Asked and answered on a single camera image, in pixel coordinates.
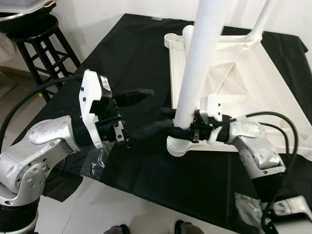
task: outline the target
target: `white floor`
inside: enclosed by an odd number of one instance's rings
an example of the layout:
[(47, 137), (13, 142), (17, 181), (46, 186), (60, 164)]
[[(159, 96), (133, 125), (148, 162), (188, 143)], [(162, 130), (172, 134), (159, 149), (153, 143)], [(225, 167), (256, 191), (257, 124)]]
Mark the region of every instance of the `white floor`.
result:
[[(14, 78), (26, 87), (34, 85), (27, 78)], [(0, 76), (0, 84), (1, 96), (14, 83)], [(0, 101), (1, 122), (27, 92), (18, 86)], [(44, 99), (36, 96), (17, 113), (7, 130), (4, 149), (44, 105)], [(41, 196), (36, 231), (39, 234), (102, 234), (114, 225), (126, 224), (132, 234), (173, 234), (175, 221), (179, 219), (199, 226), (205, 234), (233, 234), (89, 178), (84, 178), (80, 187), (63, 203)]]

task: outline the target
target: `black cloth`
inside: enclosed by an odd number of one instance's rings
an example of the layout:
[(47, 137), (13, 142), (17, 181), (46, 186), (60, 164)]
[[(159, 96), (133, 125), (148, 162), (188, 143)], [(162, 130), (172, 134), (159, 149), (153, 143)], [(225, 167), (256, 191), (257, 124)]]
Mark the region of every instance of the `black cloth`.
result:
[[(90, 69), (106, 76), (113, 94), (135, 88), (155, 91), (154, 98), (121, 109), (127, 130), (161, 119), (160, 108), (171, 106), (169, 51), (164, 47), (164, 35), (181, 35), (188, 24), (192, 22), (125, 14), (76, 71), (82, 74)], [(232, 27), (223, 30), (224, 35), (248, 32)], [(312, 122), (312, 75), (304, 54), (307, 48), (296, 36), (269, 32), (264, 33), (262, 44)], [(80, 116), (79, 88), (79, 83), (66, 83), (26, 129), (48, 118)], [(66, 170), (78, 175), (84, 158), (84, 152), (69, 156)], [(299, 192), (310, 205), (311, 171), (312, 163), (303, 157), (292, 171)], [(242, 223), (235, 209), (234, 192), (257, 198), (237, 153), (188, 152), (176, 158), (166, 150), (166, 136), (131, 149), (116, 144), (101, 182), (226, 229), (258, 233)]]

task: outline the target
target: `white pvc pipe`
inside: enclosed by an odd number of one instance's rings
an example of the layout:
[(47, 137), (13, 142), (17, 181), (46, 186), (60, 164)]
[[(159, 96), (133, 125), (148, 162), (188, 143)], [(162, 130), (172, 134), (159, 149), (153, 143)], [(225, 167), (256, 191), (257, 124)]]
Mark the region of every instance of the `white pvc pipe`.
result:
[(193, 121), (215, 46), (223, 28), (227, 1), (201, 0), (199, 3), (175, 114), (176, 127), (187, 129)]
[(252, 31), (247, 35), (248, 41), (261, 40), (262, 33), (278, 0), (267, 0)]
[(190, 46), (191, 46), (193, 32), (194, 32), (194, 26), (193, 25), (187, 25), (182, 30), (182, 36), (184, 39), (185, 57), (188, 57), (188, 55), (189, 55), (189, 50), (190, 50)]

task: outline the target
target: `black shoe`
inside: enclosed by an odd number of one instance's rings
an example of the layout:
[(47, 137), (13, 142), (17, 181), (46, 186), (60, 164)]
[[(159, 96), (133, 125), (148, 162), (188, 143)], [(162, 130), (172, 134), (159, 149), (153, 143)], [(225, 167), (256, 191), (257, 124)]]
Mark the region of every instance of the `black shoe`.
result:
[(121, 224), (119, 226), (122, 228), (122, 234), (130, 234), (130, 230), (127, 225)]
[(175, 234), (181, 234), (182, 230), (181, 230), (181, 225), (184, 223), (184, 221), (182, 220), (178, 220), (177, 222), (175, 222)]

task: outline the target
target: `stool leg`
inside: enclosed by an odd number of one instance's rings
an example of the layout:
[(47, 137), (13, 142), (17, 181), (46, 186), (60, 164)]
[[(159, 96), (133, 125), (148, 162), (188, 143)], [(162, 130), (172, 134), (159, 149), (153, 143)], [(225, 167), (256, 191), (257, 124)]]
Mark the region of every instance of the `stool leg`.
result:
[[(52, 58), (55, 60), (55, 62), (60, 60), (59, 55), (57, 54), (54, 46), (52, 45), (51, 41), (49, 38), (45, 39), (44, 44), (46, 45), (46, 47), (48, 48), (48, 50), (50, 51)], [(58, 65), (60, 71), (63, 73), (64, 76), (69, 76), (69, 72), (67, 71), (67, 69), (65, 68), (64, 64), (61, 62)]]
[[(38, 71), (36, 69), (34, 69), (35, 65), (27, 51), (27, 48), (25, 46), (25, 44), (23, 42), (16, 42), (16, 46), (18, 47), (30, 73), (33, 75), (33, 78), (35, 79), (35, 82), (37, 85), (41, 85), (42, 84), (42, 80), (41, 80), (41, 77), (38, 73)], [(46, 102), (48, 102), (50, 100), (50, 96), (49, 94), (44, 90), (44, 91), (41, 91), (42, 93), (42, 96), (44, 98), (44, 100)]]
[(57, 28), (57, 30), (55, 31), (55, 35), (57, 36), (61, 45), (64, 47), (65, 51), (69, 54), (69, 57), (72, 59), (74, 65), (78, 68), (81, 63), (59, 28)]
[[(31, 44), (33, 45), (36, 53), (38, 54), (39, 58), (41, 59), (41, 62), (43, 63), (45, 69), (47, 70), (47, 72), (49, 73), (50, 77), (52, 79), (58, 79), (58, 73), (55, 71), (51, 61), (49, 60), (47, 54), (45, 53), (41, 43), (39, 41), (33, 41), (31, 42)], [(62, 83), (58, 83), (56, 84), (56, 87), (58, 89), (60, 89), (62, 87)]]

